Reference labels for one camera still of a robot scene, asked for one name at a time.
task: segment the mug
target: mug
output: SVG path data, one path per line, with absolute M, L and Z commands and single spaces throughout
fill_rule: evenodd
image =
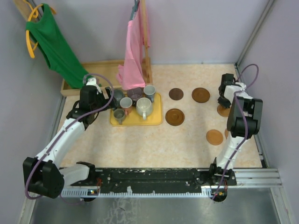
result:
M 116 107 L 120 107 L 120 101 L 125 97 L 125 94 L 121 90 L 114 90 L 114 99 Z
M 146 120 L 146 117 L 153 113 L 153 104 L 150 99 L 140 98 L 136 104 L 137 113 Z
M 123 109 L 116 109 L 114 111 L 113 116 L 114 116 L 115 120 L 117 120 L 120 125 L 122 125 L 122 122 L 126 118 L 125 111 Z
M 127 96 L 133 101 L 133 106 L 136 106 L 136 102 L 142 97 L 142 89 L 140 87 L 127 90 Z
M 125 115 L 128 116 L 129 113 L 132 112 L 133 110 L 133 101 L 129 97 L 124 97 L 120 101 L 120 106 L 121 108 L 125 111 Z
M 151 102 L 154 102 L 156 88 L 153 85 L 147 85 L 144 87 L 143 92 L 145 94 L 145 97 L 150 99 Z

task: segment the gray floor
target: gray floor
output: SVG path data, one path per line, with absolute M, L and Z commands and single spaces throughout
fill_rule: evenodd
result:
M 209 198 L 98 198 L 68 205 L 36 202 L 31 224 L 276 224 L 270 189 L 231 189 L 222 203 Z

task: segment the brown coaster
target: brown coaster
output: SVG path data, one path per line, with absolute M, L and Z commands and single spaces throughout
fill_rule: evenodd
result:
M 227 117 L 229 116 L 230 108 L 224 108 L 223 106 L 218 105 L 218 107 L 217 107 L 217 112 L 218 112 L 221 116 L 227 118 Z
M 166 113 L 165 118 L 168 124 L 172 126 L 179 126 L 184 122 L 185 115 L 181 110 L 174 108 L 170 109 Z
M 225 129 L 224 135 L 225 135 L 225 138 L 228 139 L 228 130 L 227 129 Z
M 173 100 L 180 100 L 183 98 L 184 93 L 181 89 L 179 88 L 173 88 L 172 90 L 169 91 L 169 97 Z
M 212 129 L 206 133 L 206 139 L 211 145 L 217 146 L 223 142 L 223 135 L 220 131 Z
M 205 103 L 210 98 L 210 93 L 205 88 L 196 88 L 192 92 L 192 98 L 198 103 Z

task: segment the beige tabletop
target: beige tabletop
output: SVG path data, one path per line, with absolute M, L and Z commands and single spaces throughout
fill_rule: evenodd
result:
M 68 167 L 78 161 L 96 167 L 127 168 L 207 168 L 224 146 L 227 118 L 217 113 L 218 87 L 221 75 L 235 74 L 232 64 L 153 65 L 153 82 L 162 96 L 163 122 L 158 126 L 112 127 L 110 111 L 100 112 L 65 156 L 61 166 Z M 195 102 L 192 91 L 206 88 L 211 97 L 208 102 Z M 180 88 L 184 97 L 175 101 L 168 93 Z M 78 96 L 67 97 L 60 127 Z M 166 112 L 178 108 L 185 114 L 180 126 L 171 126 L 165 120 Z M 217 129 L 224 141 L 218 146 L 209 144 L 206 133 Z M 251 138 L 236 159 L 235 168 L 260 168 L 257 147 Z

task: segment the green shirt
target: green shirt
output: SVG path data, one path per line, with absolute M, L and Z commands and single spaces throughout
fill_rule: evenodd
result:
M 26 30 L 48 64 L 49 69 L 59 73 L 71 88 L 81 88 L 88 72 L 82 67 L 70 46 L 62 36 L 49 5 L 43 4 L 43 16 L 38 22 L 27 22 Z

